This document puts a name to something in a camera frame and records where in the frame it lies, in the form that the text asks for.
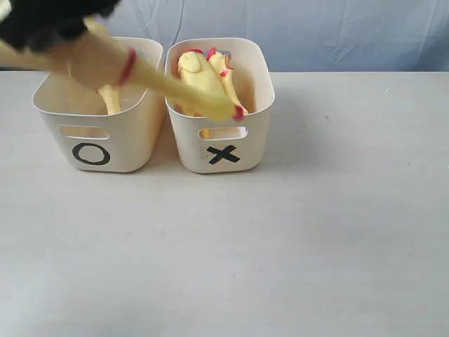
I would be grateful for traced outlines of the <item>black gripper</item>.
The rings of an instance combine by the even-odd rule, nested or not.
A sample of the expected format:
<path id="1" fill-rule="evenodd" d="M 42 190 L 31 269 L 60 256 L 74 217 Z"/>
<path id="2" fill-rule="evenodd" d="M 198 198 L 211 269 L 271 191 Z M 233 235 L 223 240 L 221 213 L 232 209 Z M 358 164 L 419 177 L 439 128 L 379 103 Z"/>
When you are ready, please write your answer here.
<path id="1" fill-rule="evenodd" d="M 43 52 L 78 39 L 87 31 L 84 19 L 108 18 L 117 0 L 2 1 L 1 41 L 16 51 Z"/>

